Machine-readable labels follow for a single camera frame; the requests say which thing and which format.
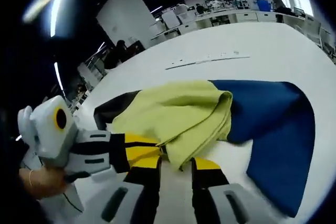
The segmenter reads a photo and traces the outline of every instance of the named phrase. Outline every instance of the yellow cloth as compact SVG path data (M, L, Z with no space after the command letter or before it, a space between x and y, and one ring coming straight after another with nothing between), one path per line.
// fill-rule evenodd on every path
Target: yellow cloth
M209 81L172 82L140 91L107 128L158 140L178 169L210 141L226 140L232 97Z

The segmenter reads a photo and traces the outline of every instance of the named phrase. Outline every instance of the yellow-green towel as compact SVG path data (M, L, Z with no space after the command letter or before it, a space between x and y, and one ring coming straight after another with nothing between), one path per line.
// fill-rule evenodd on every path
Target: yellow-green towel
M226 140L232 97L209 81L168 83L140 91L108 130L158 140L178 169L210 141Z

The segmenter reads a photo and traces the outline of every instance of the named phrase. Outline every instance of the bracelet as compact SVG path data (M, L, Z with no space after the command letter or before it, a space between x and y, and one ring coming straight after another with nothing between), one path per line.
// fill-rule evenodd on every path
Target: bracelet
M30 183L30 186L31 187L33 187L33 185L32 185L32 181L31 181L31 173L33 172L33 170L30 170L30 172L29 172L29 183Z

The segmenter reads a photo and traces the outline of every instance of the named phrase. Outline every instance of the white tabletop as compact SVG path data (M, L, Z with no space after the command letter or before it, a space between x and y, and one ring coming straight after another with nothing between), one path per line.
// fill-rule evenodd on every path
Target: white tabletop
M239 51L250 58L165 70L180 59L191 60L230 51ZM316 139L299 212L295 219L285 217L269 204L269 211L283 223L306 222L328 193L336 176L336 66L312 41L285 24L229 24L194 31L156 45L104 77L83 103L79 124L96 129L94 109L125 92L169 81L196 79L288 81L306 94L315 114ZM206 157L221 166L230 183L240 183L253 194L263 197L246 175L252 141L241 147L224 142L215 145L208 150ZM176 176L177 181L169 185L162 182L155 223L195 223L190 201L190 175L174 173L169 168L168 173L173 175L165 176L165 172L162 176L165 179ZM90 185L85 180L78 180L76 185L81 199L87 200Z

